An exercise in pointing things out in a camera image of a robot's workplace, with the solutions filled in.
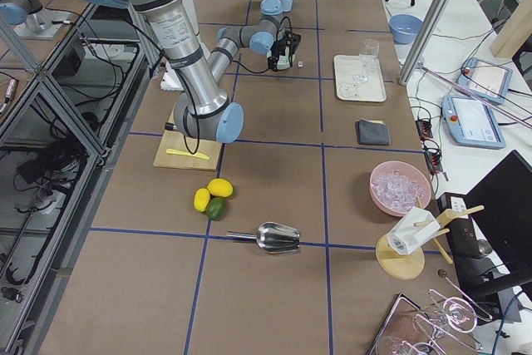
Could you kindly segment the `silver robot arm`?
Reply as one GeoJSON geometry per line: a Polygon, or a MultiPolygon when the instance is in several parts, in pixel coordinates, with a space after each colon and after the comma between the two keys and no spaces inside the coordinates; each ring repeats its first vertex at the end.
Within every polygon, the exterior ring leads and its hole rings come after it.
{"type": "Polygon", "coordinates": [[[301,42],[281,0],[263,0],[255,25],[221,29],[218,45],[209,55],[204,54],[184,0],[84,1],[114,8],[132,7],[146,18],[156,45],[184,89],[174,107],[174,122],[166,129],[190,138],[231,143],[239,137],[244,110],[229,99],[218,83],[240,49],[265,55],[268,69],[279,71],[293,65],[301,42]]]}

